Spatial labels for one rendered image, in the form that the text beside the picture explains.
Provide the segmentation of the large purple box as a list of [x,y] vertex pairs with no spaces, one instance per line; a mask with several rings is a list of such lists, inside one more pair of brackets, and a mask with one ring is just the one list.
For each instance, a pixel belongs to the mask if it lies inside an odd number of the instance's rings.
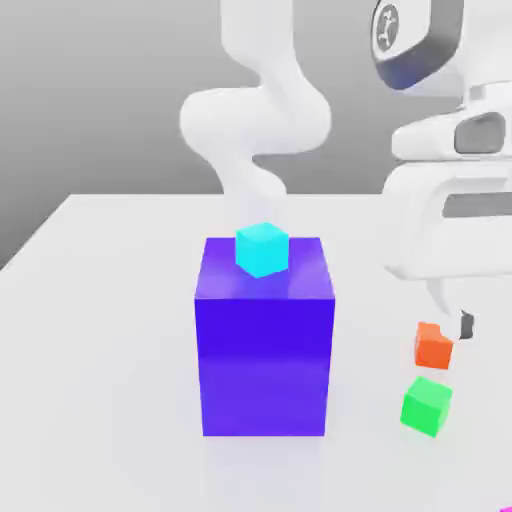
[[207,239],[194,305],[204,435],[324,435],[335,293],[320,240],[291,239],[288,269],[254,278],[233,239]]

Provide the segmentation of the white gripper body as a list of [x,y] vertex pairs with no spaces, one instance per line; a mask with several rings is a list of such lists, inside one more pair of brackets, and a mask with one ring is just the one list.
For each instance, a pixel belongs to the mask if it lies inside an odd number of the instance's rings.
[[512,161],[411,162],[382,191],[383,263],[405,280],[512,274],[512,215],[446,218],[451,195],[496,194]]

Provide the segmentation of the small green cube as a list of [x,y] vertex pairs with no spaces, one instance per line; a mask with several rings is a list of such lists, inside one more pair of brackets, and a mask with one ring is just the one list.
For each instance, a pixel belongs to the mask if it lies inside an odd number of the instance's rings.
[[447,419],[452,395],[450,387],[417,377],[404,395],[400,422],[435,438]]

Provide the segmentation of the small cyan cube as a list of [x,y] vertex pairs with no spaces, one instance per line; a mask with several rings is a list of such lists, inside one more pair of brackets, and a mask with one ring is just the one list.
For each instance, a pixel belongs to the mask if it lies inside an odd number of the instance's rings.
[[254,278],[285,271],[289,265],[289,235],[271,223],[238,229],[235,262]]

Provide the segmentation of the small orange cube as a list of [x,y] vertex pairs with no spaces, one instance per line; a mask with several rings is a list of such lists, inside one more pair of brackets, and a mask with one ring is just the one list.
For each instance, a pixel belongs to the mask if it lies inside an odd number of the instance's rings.
[[454,343],[441,333],[440,326],[419,322],[416,330],[414,358],[417,366],[447,370]]

